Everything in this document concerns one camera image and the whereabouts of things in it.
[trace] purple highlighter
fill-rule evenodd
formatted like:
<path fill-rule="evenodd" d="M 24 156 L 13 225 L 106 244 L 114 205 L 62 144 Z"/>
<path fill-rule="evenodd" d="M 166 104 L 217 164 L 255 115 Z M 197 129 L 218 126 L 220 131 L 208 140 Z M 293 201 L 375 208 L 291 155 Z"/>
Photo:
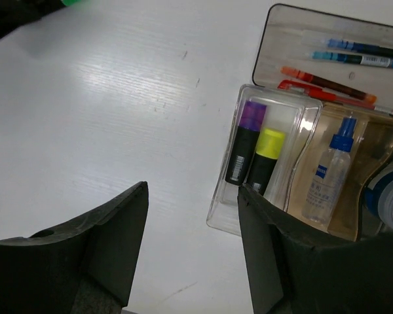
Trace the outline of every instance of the purple highlighter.
<path fill-rule="evenodd" d="M 260 103 L 254 101 L 245 103 L 225 174 L 226 182 L 234 185 L 242 185 L 244 182 L 255 152 L 266 110 L 267 106 Z"/>

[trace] blue pen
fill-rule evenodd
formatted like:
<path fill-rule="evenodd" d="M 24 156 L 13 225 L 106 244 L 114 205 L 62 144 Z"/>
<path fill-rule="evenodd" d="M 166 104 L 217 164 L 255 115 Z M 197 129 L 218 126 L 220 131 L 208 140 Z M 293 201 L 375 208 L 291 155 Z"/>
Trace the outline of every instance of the blue pen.
<path fill-rule="evenodd" d="M 387 67 L 393 69 L 393 59 L 386 57 L 358 56 L 355 54 L 339 54 L 337 52 L 315 51 L 312 54 L 315 60 L 329 60 L 350 64 L 368 65 L 372 67 Z"/>
<path fill-rule="evenodd" d="M 327 47 L 334 48 L 334 49 L 343 49 L 343 50 L 359 52 L 361 54 L 371 54 L 373 56 L 393 58 L 393 49 L 375 46 L 373 44 L 362 44 L 362 43 L 355 43 L 352 41 L 330 39 L 327 42 L 327 45 L 328 45 Z"/>

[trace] purple highlighter cap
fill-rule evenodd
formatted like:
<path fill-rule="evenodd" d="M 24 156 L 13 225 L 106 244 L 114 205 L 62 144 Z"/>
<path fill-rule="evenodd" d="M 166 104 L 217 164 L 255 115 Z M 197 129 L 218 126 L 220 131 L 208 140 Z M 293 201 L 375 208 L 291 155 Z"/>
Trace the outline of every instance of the purple highlighter cap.
<path fill-rule="evenodd" d="M 240 118 L 238 126 L 248 130 L 260 132 L 263 117 L 265 116 L 266 111 L 267 106 L 254 101 L 247 101 L 244 104 L 242 118 Z"/>

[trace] clear spray bottle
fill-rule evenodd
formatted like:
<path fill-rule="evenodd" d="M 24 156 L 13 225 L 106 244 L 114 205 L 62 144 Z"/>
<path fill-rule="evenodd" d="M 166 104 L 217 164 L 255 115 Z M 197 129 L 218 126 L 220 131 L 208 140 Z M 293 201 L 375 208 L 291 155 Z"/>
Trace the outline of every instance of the clear spray bottle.
<path fill-rule="evenodd" d="M 343 118 L 338 133 L 320 158 L 301 212 L 305 218 L 329 224 L 350 167 L 355 125 L 356 119 Z"/>

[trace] white wood grain surface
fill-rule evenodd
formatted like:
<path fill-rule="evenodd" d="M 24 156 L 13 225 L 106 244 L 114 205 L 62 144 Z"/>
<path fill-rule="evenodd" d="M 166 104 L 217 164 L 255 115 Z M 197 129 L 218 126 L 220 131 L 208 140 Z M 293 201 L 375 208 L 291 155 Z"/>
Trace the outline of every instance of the white wood grain surface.
<path fill-rule="evenodd" d="M 292 5 L 393 25 L 393 0 Z M 272 0 L 90 0 L 0 42 L 0 239 L 149 183 L 130 311 L 251 313 L 241 239 L 207 227 Z"/>

